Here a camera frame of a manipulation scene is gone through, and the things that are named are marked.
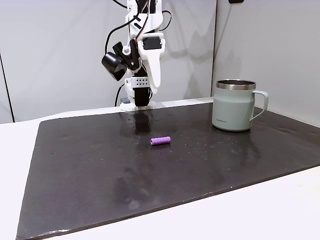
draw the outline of black cable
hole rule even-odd
[[[148,3],[148,13],[147,13],[147,15],[146,15],[146,18],[145,18],[145,21],[144,21],[144,24],[143,24],[142,28],[140,29],[138,35],[135,37],[135,43],[136,43],[137,46],[138,46],[138,38],[139,38],[140,34],[142,33],[142,31],[145,29],[146,24],[147,24],[147,21],[148,21],[148,18],[149,18],[149,12],[150,12],[149,3],[150,3],[150,0],[147,0],[146,4],[147,4],[147,3]]]
[[[5,88],[6,88],[6,94],[8,96],[8,101],[9,101],[12,121],[15,123],[16,121],[15,121],[14,111],[12,109],[11,100],[10,100],[10,96],[9,96],[9,90],[8,90],[7,79],[6,79],[6,75],[5,75],[4,64],[2,62],[1,52],[0,52],[0,63],[1,63],[1,66],[2,66],[3,78],[4,78]]]
[[[118,97],[119,97],[120,90],[121,90],[121,88],[122,88],[124,85],[125,85],[125,84],[122,84],[122,85],[119,87],[118,92],[116,93],[115,102],[114,102],[114,106],[115,106],[115,107],[117,106],[117,102],[118,102]]]
[[[109,43],[111,34],[113,34],[115,31],[117,31],[117,30],[119,30],[119,29],[122,29],[122,28],[124,28],[125,26],[131,24],[134,20],[136,20],[136,19],[138,18],[139,13],[140,13],[140,9],[139,9],[139,5],[138,5],[138,13],[137,13],[130,21],[128,21],[127,23],[125,23],[125,24],[123,24],[123,25],[121,25],[121,26],[116,27],[115,29],[113,29],[113,30],[109,33],[108,37],[106,38],[106,42],[105,42],[105,46],[104,46],[104,54],[107,54],[107,52],[108,52],[108,43]]]
[[[162,13],[168,13],[168,14],[170,14],[170,21],[169,21],[168,25],[167,25],[164,29],[161,29],[161,30],[159,30],[159,31],[166,30],[167,27],[169,27],[169,25],[170,25],[170,23],[171,23],[171,20],[172,20],[172,14],[171,14],[171,12],[169,12],[168,10],[163,10]]]
[[[123,5],[122,3],[120,3],[120,2],[118,2],[117,0],[113,0],[116,4],[118,4],[118,5],[120,5],[121,7],[123,7],[123,8],[127,8],[127,6],[126,5]]]

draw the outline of purple foam block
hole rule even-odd
[[[150,143],[152,146],[161,145],[161,144],[169,144],[170,142],[171,142],[171,138],[169,136],[151,138],[151,140],[150,140]]]

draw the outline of mug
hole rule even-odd
[[[256,94],[264,96],[264,106],[262,112],[254,116]],[[267,110],[268,101],[268,93],[257,91],[254,81],[219,80],[214,90],[212,124],[227,131],[248,130],[252,120]]]

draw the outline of dark work surface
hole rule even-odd
[[[320,164],[320,128],[266,112],[251,130],[227,132],[211,117],[208,103],[42,122],[17,239],[114,223]],[[150,145],[165,136],[170,145]]]

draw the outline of gray wall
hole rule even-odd
[[[154,101],[209,97],[216,0],[163,0],[163,9],[173,17]],[[0,0],[0,46],[16,121],[112,107],[122,82],[101,59],[108,33],[126,14],[111,0]],[[127,39],[127,28],[116,31],[109,49]]]
[[[12,123],[12,115],[9,106],[5,78],[0,62],[0,124]]]
[[[320,126],[320,1],[217,1],[213,81],[248,79],[269,109]],[[257,105],[263,98],[257,97]]]

